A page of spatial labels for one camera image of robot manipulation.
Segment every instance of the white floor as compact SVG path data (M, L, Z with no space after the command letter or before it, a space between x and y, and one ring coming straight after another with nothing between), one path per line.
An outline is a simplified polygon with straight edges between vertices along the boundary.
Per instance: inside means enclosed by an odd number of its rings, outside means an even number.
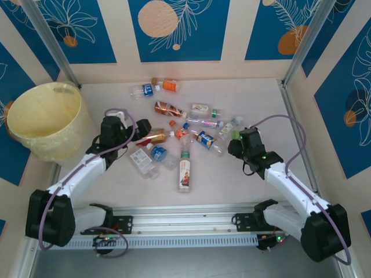
M178 93L159 92L153 97L132 101L129 89L136 83L83 85L93 123L99 130L103 112L109 108L125 108L135 120L149 119L153 128L169 130L169 121L184 121L154 112L156 100L163 100L187 111L192 102L210 104L224 110L223 120L242 115L244 126L272 114L286 114L275 79L229 79L213 81L184 81ZM261 136L266 150L275 151L285 161L298 150L292 127L287 119L272 119L261 125ZM170 138L163 146L180 156L180 143ZM303 161L297 159L291 170L308 184ZM80 198L78 206L99 202L112 207L176 206L200 204L234 204L260 202L269 198L285 200L271 185L258 175L247 177L242 172L242 161L226 153L217 158L197 142L191 149L191 193L176 190L178 169L173 172L161 168L155 181L139 177L128 161L128 155L117 160Z

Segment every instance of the metal corner post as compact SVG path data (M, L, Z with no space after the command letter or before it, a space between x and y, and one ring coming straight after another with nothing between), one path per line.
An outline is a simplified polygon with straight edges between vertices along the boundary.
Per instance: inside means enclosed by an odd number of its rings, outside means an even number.
M312 21L309 24L307 32L305 32L304 38L301 40L292 62L289 66L288 71L283 77L283 87L287 87L291 84L296 72L301 67L306 55L308 54L310 48L312 47L315 38L320 32L323 24L325 23L327 16L331 12L334 4L337 0L319 0L322 3L319 5L318 10L315 12Z
M62 48L58 44L58 41L54 37L52 30L50 30L41 11L37 7L37 3L33 0L19 0L19 2L21 3L24 12L35 27L36 32L42 39L42 42L52 55L58 67L64 72L69 81L72 81L79 86L79 82L73 73L66 56L64 55Z

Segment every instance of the plastic bottle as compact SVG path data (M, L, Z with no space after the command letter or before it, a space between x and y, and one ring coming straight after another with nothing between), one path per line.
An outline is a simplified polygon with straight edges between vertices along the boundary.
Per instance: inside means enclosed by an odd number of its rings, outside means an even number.
M143 84L133 86L130 90L130 97L132 100L136 100L141 97L151 97L155 92L160 91L159 85Z
M202 119L221 117L222 110L211 109L207 104L193 103L190 114Z
M180 152L178 190L189 193L191 178L190 145L183 145Z
M130 154L130 161L143 178L155 180L159 171L154 161L146 154L142 147L136 147Z
M224 142L227 141L227 139L230 140L232 138L232 132L238 125L242 123L242 121L243 119L240 116L233 118L225 124L225 126L218 132L216 137L221 138Z
M187 117L186 112L163 101L156 101L154 109L156 113L163 114L165 116L182 117L184 119Z
M180 88L179 82L172 78L152 78L152 85L160 85L161 88L168 91L177 92Z
M191 127L188 123L185 123L183 129L189 131L195 138L197 138L197 142L210 150L214 155L221 157L224 154L223 142L220 142L217 138L208 135L199 127Z
M139 139L138 141L135 141L135 144L137 146L147 146L148 143L152 144L160 144L166 141L166 139L171 136L171 134L174 133L173 131L167 131L165 129L152 129L150 133L143 137L142 139Z
M173 133L171 137L176 137L183 145L190 145L193 142L192 136L183 127L179 126L174 120L170 121Z
M150 151L150 154L154 160L161 162L169 170L175 169L177 165L177 159L166 149L149 143L147 145L147 150Z
M197 117L188 116L185 121L190 126L202 126L202 127L208 127L210 129L218 129L224 126L224 122L222 120L217 120L215 118L200 119Z

